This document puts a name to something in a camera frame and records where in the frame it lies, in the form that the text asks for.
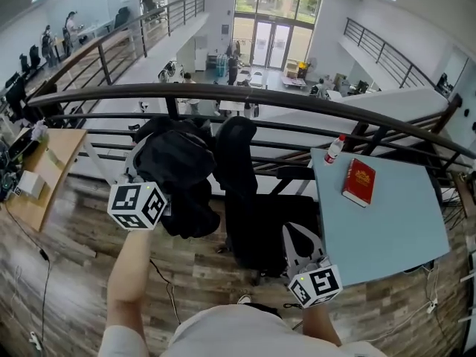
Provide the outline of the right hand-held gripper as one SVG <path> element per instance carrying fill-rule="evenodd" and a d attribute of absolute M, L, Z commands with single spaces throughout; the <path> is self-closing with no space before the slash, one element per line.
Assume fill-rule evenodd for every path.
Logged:
<path fill-rule="evenodd" d="M 292 242 L 292 223 L 283 225 L 283 244 L 288 264 L 287 272 L 297 272 L 288 290 L 303 308 L 310 308 L 332 300 L 343 290 L 337 265 L 330 262 L 321 238 L 308 228 L 297 225 L 297 252 Z M 312 261 L 298 268 L 298 255 Z"/>

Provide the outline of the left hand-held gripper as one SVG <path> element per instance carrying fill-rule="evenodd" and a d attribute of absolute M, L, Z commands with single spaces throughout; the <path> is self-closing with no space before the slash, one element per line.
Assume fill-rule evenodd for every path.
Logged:
<path fill-rule="evenodd" d="M 125 160 L 123 174 L 134 181 L 111 186 L 107 213 L 126 231 L 154 230 L 168 204 L 158 184 L 144 181 L 139 172 L 148 138 L 139 141 Z"/>

